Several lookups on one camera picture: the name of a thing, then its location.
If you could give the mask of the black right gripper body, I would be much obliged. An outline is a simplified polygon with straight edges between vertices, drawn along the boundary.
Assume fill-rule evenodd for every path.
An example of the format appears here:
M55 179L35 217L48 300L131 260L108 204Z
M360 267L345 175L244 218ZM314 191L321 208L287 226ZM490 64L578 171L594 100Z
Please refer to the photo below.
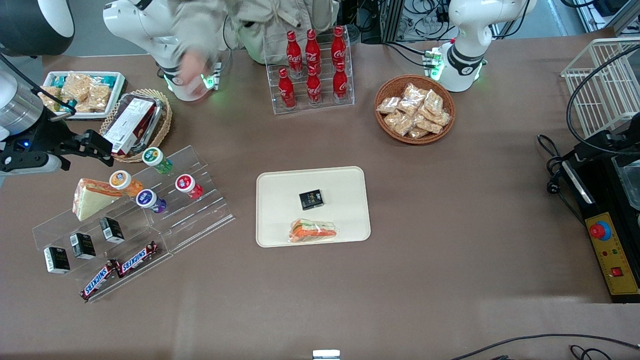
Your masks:
M4 144L1 156L7 158L42 152L87 157L86 146L79 141L81 136L72 132L64 121L52 121L52 114L43 107L1 109L1 130L8 132L1 140Z

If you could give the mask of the person's hand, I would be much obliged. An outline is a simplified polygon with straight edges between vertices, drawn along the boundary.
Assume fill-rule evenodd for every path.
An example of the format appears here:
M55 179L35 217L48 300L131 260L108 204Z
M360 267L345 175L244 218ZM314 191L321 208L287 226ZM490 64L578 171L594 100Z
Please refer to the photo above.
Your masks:
M210 71L210 60L208 54L192 48L186 49L179 60L179 77L197 100L207 92L202 75Z

